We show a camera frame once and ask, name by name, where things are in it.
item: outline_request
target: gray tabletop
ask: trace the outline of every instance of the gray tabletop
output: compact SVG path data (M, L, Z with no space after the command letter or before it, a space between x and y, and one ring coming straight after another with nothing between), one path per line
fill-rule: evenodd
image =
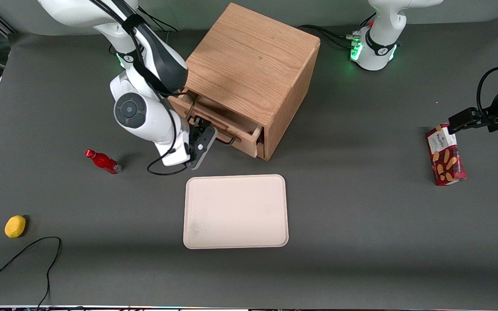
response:
M170 45L187 57L203 35L171 34ZM469 179L449 187L434 185L425 144L498 66L498 20L410 25L401 41L375 73L323 42L270 162L216 144L199 170L154 177L154 146L113 119L121 68L105 38L14 37L0 85L0 266L56 235L51 305L498 309L498 132L458 134ZM495 73L486 105L497 93ZM87 148L124 172L97 169ZM254 174L285 177L288 244L185 248L186 181ZM11 240L3 227L16 214L30 230ZM0 305L38 303L56 245L0 274Z

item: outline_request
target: green led light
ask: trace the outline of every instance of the green led light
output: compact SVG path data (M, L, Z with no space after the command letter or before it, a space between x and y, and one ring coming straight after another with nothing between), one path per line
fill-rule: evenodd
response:
M358 43L356 47L352 48L351 51L351 59L357 60L358 57L360 56L360 52L362 51L362 43Z
M389 57L389 60L393 59L393 56L395 55L395 50L397 49L397 44L393 47L393 51L391 52L391 56Z
M122 59L120 59L120 56L118 55L118 53L116 54L116 57L118 58L118 61L120 62L120 67L125 68L124 63L122 63Z

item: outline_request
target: wooden drawer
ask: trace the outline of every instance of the wooden drawer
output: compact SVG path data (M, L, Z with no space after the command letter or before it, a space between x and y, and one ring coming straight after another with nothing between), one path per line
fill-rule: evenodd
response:
M190 92L195 96L196 101L192 117L199 116L211 122L219 132L218 140L229 142L234 139L233 147L253 158L256 158L257 155L263 156L262 126L188 89L184 89L182 92ZM192 106L192 99L189 95L180 95L178 98L170 96L168 100L180 116L186 117Z

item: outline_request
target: bottle cap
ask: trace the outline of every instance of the bottle cap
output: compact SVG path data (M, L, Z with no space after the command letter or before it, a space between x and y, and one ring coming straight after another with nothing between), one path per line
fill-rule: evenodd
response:
M87 149L85 154L90 159L92 159L93 157L95 157L95 151L93 151L91 149Z

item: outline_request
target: beige tray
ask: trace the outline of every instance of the beige tray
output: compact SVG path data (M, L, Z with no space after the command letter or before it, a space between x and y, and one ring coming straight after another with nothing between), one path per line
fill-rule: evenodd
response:
M195 177L188 181L187 248L278 248L288 238L282 176Z

